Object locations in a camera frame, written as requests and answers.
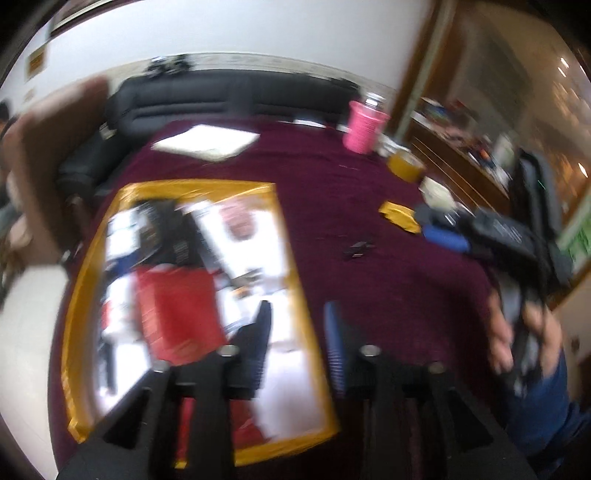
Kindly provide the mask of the white paper sheet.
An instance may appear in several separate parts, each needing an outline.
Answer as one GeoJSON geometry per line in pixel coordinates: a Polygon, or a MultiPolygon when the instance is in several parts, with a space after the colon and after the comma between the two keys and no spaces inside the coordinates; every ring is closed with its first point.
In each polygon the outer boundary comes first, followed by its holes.
{"type": "Polygon", "coordinates": [[[216,163],[237,156],[257,140],[259,133],[199,124],[153,143],[151,149],[216,163]]]}

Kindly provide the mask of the yellow tape roll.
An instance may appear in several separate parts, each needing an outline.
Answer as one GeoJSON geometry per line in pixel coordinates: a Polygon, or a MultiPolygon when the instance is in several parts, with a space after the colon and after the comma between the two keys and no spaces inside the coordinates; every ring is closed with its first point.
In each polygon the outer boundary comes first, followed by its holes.
{"type": "Polygon", "coordinates": [[[421,182],[426,171],[425,164],[407,150],[393,153],[388,159],[387,166],[394,175],[409,183],[421,182]]]}

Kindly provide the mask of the yellow foil snack packet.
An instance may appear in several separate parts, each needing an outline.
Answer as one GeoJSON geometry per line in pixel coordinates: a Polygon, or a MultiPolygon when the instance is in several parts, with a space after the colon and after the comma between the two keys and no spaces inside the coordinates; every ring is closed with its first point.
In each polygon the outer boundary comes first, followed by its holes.
{"type": "Polygon", "coordinates": [[[415,211],[406,206],[386,201],[380,207],[379,213],[408,233],[418,235],[422,232],[420,224],[415,219],[415,211]]]}

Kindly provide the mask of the black device on headboard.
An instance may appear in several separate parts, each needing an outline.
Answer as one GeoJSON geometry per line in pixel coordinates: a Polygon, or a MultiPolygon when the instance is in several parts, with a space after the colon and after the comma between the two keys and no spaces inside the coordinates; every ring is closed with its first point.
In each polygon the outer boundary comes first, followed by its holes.
{"type": "Polygon", "coordinates": [[[155,57],[148,62],[144,73],[149,78],[156,78],[163,75],[176,75],[188,72],[191,67],[190,60],[185,54],[155,57]]]}

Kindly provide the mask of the wooden cabinet shelf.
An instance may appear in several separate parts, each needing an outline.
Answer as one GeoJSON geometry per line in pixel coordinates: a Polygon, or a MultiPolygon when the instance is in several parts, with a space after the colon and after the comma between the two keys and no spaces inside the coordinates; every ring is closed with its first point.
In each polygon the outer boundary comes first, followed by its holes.
{"type": "Polygon", "coordinates": [[[520,150],[549,163],[575,278],[590,195],[590,54],[526,1],[440,1],[398,136],[464,203],[505,210],[520,150]]]}

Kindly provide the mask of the white carton box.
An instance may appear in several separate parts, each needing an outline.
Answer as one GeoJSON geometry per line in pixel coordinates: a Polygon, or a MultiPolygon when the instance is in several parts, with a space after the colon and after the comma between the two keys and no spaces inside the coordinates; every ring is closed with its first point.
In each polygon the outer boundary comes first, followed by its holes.
{"type": "Polygon", "coordinates": [[[431,177],[423,179],[419,190],[429,207],[443,211],[456,209],[456,200],[453,198],[452,192],[445,185],[431,177]]]}

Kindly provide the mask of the black leather headboard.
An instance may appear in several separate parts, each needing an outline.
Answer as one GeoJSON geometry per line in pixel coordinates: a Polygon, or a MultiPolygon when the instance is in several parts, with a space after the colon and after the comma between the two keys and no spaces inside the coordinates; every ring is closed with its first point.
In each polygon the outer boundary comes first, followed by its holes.
{"type": "Polygon", "coordinates": [[[126,79],[110,96],[99,131],[59,166],[56,184],[66,195],[106,196],[130,158],[167,124],[263,118],[311,120],[337,126],[359,99],[358,84],[342,78],[260,70],[197,70],[126,79]]]}

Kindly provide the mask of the pink knitted bottle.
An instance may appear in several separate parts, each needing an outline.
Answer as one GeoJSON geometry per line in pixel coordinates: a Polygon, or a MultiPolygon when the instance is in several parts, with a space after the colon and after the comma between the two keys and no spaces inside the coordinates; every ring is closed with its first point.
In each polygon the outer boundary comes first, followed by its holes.
{"type": "Polygon", "coordinates": [[[385,98],[369,92],[361,100],[349,102],[348,130],[342,141],[349,151],[366,155],[373,151],[378,137],[390,119],[385,98]]]}

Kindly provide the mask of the small black clip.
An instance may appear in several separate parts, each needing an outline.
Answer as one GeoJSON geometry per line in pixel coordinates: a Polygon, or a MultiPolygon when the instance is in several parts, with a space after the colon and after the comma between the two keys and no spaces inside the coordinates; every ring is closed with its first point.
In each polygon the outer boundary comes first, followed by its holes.
{"type": "Polygon", "coordinates": [[[342,257],[344,257],[345,260],[361,258],[372,252],[374,248],[375,243],[372,240],[358,241],[352,245],[349,245],[349,247],[346,247],[346,249],[342,252],[342,257]]]}

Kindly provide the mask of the golden tray box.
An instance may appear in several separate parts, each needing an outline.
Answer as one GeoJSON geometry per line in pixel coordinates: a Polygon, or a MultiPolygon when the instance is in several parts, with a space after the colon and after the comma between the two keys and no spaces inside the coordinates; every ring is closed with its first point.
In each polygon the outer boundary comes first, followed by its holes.
{"type": "Polygon", "coordinates": [[[322,353],[271,183],[132,183],[111,201],[67,308],[61,382],[85,441],[150,363],[197,361],[270,303],[263,383],[230,404],[235,464],[296,455],[338,433],[322,353]]]}

